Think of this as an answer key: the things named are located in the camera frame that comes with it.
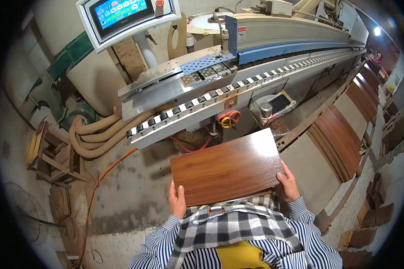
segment control panel display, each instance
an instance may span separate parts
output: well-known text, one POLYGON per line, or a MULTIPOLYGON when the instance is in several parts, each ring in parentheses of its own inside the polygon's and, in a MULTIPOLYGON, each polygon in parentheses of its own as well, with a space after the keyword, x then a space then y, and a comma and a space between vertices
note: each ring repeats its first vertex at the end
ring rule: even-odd
POLYGON ((150 0, 101 0, 90 11, 102 37, 154 14, 150 0))

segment person's hand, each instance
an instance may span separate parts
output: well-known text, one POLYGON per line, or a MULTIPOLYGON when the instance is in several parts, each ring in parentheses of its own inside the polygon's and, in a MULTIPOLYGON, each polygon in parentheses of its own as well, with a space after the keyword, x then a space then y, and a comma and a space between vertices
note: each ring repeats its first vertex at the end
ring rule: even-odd
POLYGON ((184 198, 184 187, 180 185, 178 187, 178 197, 175 194, 175 184, 173 180, 171 182, 171 187, 169 188, 169 207, 171 208, 172 215, 178 218, 184 218, 186 214, 186 200, 184 198))
POLYGON ((277 179, 280 181, 280 192, 285 202, 289 203, 298 199, 301 195, 296 185, 295 176, 291 173, 287 165, 281 160, 284 174, 277 173, 277 179))

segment person's left hand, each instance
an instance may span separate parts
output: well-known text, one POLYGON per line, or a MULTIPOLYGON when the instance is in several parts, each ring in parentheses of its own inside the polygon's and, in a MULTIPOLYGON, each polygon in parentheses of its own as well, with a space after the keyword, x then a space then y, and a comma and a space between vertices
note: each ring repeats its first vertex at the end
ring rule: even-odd
POLYGON ((178 218, 184 218, 186 214, 186 199, 184 198, 184 187, 180 185, 178 187, 178 197, 175 194, 175 184, 173 180, 171 182, 171 187, 169 188, 169 207, 171 208, 172 215, 178 218))

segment striped shirt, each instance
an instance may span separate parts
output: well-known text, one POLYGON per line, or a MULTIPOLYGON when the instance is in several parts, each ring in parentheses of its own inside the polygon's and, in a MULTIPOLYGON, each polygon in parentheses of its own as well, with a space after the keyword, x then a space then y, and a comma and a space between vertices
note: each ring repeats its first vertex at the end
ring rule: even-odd
MULTIPOLYGON (((262 250, 261 261, 274 268, 342 268, 339 254, 321 240, 320 230, 313 224, 314 215, 307 210, 302 196, 288 203, 289 219, 285 221, 295 230, 304 251, 294 252, 281 240, 249 240, 250 245, 262 250)), ((171 257, 178 235, 180 218, 171 215, 164 225, 145 237, 141 252, 130 259, 129 269, 163 269, 171 257)), ((189 252, 181 266, 183 269, 220 269, 217 250, 196 249, 189 252)))

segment scissors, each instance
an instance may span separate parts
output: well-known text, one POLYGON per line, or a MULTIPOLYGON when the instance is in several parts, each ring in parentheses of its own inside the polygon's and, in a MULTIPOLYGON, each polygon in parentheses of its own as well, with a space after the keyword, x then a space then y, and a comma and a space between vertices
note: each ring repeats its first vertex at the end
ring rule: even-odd
POLYGON ((235 128, 240 117, 241 112, 231 110, 218 116, 217 121, 223 128, 235 128))

